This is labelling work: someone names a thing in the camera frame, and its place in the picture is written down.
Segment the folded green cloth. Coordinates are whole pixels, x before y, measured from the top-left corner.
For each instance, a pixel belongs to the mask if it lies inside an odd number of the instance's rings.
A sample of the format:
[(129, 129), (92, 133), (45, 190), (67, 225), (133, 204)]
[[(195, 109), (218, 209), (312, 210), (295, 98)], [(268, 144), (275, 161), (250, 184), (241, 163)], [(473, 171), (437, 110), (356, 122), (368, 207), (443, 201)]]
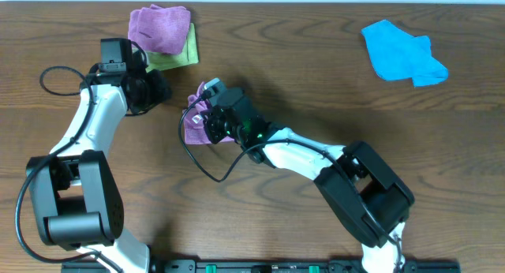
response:
[(180, 54), (161, 54), (147, 51), (148, 67), (147, 72), (157, 69), (159, 71), (175, 69), (182, 66), (193, 65), (199, 62), (196, 30), (194, 23), (189, 26), (189, 32)]

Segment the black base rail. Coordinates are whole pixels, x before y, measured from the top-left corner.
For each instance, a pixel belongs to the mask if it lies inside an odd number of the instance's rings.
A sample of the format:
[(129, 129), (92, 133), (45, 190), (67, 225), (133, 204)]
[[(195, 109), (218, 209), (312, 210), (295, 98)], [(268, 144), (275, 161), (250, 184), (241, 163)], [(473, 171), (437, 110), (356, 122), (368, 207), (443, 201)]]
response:
[[(166, 273), (359, 273), (365, 270), (359, 260), (317, 262), (204, 262), (172, 260), (165, 264)], [(407, 260), (405, 273), (461, 273), (458, 262)]]

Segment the folded purple cloth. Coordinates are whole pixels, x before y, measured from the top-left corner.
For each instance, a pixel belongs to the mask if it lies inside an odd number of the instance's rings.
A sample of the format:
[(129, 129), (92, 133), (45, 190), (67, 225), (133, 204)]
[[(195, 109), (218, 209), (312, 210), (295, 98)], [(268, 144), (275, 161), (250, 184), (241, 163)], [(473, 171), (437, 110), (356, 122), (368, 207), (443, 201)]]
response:
[(143, 50), (180, 54), (190, 21), (191, 13), (183, 6), (163, 8), (152, 4), (130, 13), (127, 36)]

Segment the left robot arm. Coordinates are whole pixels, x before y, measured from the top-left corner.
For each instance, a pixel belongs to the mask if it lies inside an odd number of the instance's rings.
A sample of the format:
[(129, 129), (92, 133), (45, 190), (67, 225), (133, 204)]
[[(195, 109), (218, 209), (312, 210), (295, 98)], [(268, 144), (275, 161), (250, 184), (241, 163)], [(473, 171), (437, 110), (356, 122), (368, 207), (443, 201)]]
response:
[(168, 99), (169, 84), (158, 70), (93, 69), (82, 78), (79, 96), (64, 137), (48, 155), (28, 161), (15, 207), (19, 227), (28, 194), (41, 241), (74, 255), (44, 257), (29, 248), (22, 233), (17, 239), (29, 256), (61, 264), (63, 271), (148, 272), (150, 249), (124, 227), (123, 202), (107, 156), (121, 120)]

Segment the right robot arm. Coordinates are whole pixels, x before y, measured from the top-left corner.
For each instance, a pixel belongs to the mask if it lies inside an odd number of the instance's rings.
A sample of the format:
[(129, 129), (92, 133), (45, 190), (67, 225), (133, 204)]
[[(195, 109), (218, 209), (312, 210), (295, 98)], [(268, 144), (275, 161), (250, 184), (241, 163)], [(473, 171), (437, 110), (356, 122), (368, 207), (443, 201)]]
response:
[(268, 122), (241, 88), (207, 88), (204, 130), (217, 144), (240, 145), (255, 163), (291, 170), (311, 180), (340, 223), (363, 249), (366, 272), (400, 272), (402, 231), (415, 199), (399, 176), (364, 141), (323, 144)]

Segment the blue microfiber cloth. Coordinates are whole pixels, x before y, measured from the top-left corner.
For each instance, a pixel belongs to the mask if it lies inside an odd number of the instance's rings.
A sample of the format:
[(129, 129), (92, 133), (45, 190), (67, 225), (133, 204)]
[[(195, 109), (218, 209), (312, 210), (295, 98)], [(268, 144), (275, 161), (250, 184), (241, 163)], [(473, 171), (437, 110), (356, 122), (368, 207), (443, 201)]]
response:
[(386, 81), (411, 79), (415, 88), (444, 82), (449, 70), (432, 55), (428, 36), (412, 36), (388, 20), (363, 28), (368, 56), (378, 77)]

